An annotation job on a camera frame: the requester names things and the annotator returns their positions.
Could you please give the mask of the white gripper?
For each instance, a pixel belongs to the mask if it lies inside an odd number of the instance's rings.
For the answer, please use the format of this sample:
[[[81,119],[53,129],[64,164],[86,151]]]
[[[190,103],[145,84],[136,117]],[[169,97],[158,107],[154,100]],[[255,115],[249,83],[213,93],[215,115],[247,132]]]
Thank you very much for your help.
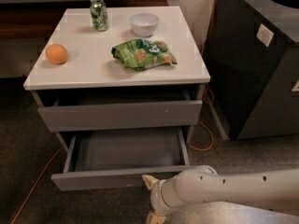
[[[174,212],[174,209],[166,204],[162,194],[165,179],[159,180],[152,175],[142,175],[146,187],[150,190],[150,203],[153,211],[149,212],[146,224],[164,224],[166,215]]]

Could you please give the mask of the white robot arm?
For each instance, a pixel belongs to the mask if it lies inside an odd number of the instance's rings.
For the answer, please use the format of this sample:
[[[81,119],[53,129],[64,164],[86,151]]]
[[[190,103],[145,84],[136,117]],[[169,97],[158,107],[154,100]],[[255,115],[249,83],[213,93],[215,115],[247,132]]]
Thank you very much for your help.
[[[299,170],[219,175],[201,165],[168,179],[142,176],[150,190],[147,224],[164,224],[166,217],[193,203],[227,202],[276,211],[295,209],[299,203]]]

